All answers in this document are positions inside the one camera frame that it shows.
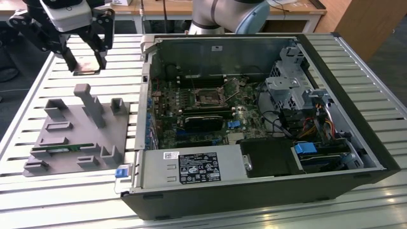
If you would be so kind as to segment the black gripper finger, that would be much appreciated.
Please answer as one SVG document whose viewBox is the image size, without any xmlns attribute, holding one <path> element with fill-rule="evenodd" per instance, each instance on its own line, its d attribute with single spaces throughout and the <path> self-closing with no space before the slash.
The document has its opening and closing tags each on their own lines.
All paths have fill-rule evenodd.
<svg viewBox="0 0 407 229">
<path fill-rule="evenodd" d="M 74 71 L 77 61 L 66 46 L 68 35 L 57 31 L 42 9 L 17 10 L 8 22 L 40 51 L 52 51 Z"/>
<path fill-rule="evenodd" d="M 93 50 L 98 69 L 107 66 L 105 55 L 113 45 L 115 11 L 92 9 L 90 24 L 80 29 L 78 36 Z"/>
</svg>

